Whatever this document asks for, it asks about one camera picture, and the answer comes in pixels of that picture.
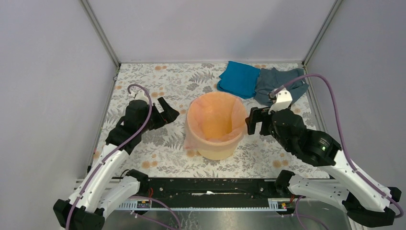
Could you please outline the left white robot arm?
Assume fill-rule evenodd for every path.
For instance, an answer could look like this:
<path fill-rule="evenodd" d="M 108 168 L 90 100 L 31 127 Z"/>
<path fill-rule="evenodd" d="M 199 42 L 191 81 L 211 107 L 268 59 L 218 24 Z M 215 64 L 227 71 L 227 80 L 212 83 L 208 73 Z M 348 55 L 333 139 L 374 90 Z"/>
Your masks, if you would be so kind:
<path fill-rule="evenodd" d="M 61 227 L 67 230 L 100 230 L 107 217 L 127 198 L 142 197 L 150 191 L 148 175 L 129 170 L 118 185 L 108 193 L 105 188 L 115 170 L 130 156 L 141 142 L 142 135 L 174 122 L 179 112 L 163 97 L 158 99 L 163 111 L 146 99 L 132 100 L 117 125 L 109 132 L 106 144 L 96 165 L 67 199 L 59 199 L 53 206 Z"/>

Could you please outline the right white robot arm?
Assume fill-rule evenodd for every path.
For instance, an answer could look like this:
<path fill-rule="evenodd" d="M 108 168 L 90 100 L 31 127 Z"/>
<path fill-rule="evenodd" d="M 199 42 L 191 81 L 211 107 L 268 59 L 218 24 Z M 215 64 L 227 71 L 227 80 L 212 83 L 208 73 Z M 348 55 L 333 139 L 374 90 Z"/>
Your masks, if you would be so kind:
<path fill-rule="evenodd" d="M 339 182 L 339 185 L 322 184 L 282 170 L 274 183 L 278 196 L 296 195 L 319 200 L 369 228 L 393 224 L 395 212 L 390 205 L 400 200 L 401 191 L 370 178 L 346 158 L 340 144 L 329 134 L 308 129 L 302 117 L 290 109 L 275 112 L 268 107 L 253 107 L 246 118 L 248 134 L 255 133 L 257 123 L 261 123 L 261 135 L 272 136 L 286 152 L 327 172 Z"/>

